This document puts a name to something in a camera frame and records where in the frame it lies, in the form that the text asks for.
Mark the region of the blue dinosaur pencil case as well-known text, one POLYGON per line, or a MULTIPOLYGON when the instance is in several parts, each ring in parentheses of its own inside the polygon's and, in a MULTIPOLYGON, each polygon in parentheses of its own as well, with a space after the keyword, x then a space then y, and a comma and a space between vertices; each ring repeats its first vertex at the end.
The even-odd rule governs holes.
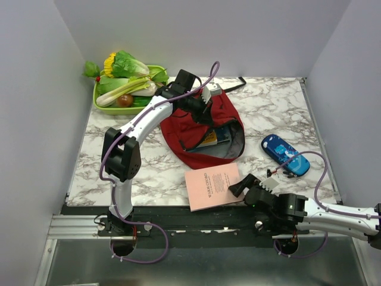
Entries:
MULTIPOLYGON (((261 148, 279 165, 298 154, 293 146, 275 134, 267 135, 261 141, 261 148)), ((299 177, 305 175, 309 171, 310 162, 303 155, 300 155, 284 165, 283 168, 288 176, 299 177)))

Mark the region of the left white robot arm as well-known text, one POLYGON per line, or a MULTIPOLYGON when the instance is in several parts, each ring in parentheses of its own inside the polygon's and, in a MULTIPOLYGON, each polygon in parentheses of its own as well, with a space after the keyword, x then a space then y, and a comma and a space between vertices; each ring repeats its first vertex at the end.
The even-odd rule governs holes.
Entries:
POLYGON ((158 88, 149 104, 130 122, 119 129, 110 128, 104 136, 99 177, 111 184, 109 211, 115 218, 112 229, 119 235, 131 231, 128 217, 132 206, 132 179, 141 166, 140 146, 145 138, 177 109, 191 114, 197 123, 211 122, 212 90, 216 87, 208 80, 192 89, 196 77, 184 70, 175 81, 158 88))

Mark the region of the orange treehouse book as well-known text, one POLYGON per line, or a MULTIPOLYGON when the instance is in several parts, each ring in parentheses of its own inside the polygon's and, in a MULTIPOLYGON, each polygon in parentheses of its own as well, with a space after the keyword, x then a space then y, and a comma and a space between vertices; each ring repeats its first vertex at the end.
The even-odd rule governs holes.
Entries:
POLYGON ((197 148, 209 147, 218 143, 217 134, 215 130, 211 131, 205 139, 197 146, 197 148))

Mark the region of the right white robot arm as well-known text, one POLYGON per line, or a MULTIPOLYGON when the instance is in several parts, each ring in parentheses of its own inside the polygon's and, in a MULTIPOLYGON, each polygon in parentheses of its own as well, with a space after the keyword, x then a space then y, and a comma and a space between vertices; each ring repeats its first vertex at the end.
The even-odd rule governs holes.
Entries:
POLYGON ((252 174, 229 186, 254 212, 254 232, 263 236, 293 235, 297 231, 322 231, 346 235, 380 249, 380 204, 355 208, 319 203, 293 193, 274 194, 279 185, 271 176, 261 181, 252 174))

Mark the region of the teal blue book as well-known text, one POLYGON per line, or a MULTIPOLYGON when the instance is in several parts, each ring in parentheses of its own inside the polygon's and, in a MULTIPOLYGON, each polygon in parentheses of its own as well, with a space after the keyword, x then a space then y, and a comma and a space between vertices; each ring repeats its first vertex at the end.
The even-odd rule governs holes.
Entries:
POLYGON ((197 148, 197 146, 201 143, 200 142, 195 147, 187 148, 185 149, 185 151, 191 152, 191 153, 203 153, 203 154, 214 154, 214 153, 217 154, 217 153, 223 153, 224 151, 226 151, 232 144, 232 134, 231 134, 230 128, 228 126, 223 126, 213 130, 215 130, 217 134, 218 143, 216 145, 197 148))

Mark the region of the pink book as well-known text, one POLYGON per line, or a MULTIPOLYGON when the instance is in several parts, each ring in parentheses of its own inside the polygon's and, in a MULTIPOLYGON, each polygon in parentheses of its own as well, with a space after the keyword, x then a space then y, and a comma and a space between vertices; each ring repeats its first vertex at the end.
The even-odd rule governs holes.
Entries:
POLYGON ((241 202, 243 194, 235 197, 229 190, 229 186, 240 181, 236 163, 185 172, 190 210, 195 212, 241 202))

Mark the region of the red backpack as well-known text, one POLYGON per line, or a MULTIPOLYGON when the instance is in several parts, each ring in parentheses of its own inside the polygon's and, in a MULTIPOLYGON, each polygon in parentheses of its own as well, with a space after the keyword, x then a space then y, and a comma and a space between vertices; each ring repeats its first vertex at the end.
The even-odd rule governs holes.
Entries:
POLYGON ((163 137, 172 152, 191 169, 202 169, 228 164, 239 158, 245 149, 245 132, 238 111, 233 106, 227 93, 246 85, 244 78, 238 78, 240 85, 227 88, 220 95, 212 97, 212 126, 195 123, 191 114, 176 110, 169 118, 160 123, 163 137), (203 154, 185 151, 198 145, 210 131, 228 126, 232 134, 232 144, 223 153, 203 154))

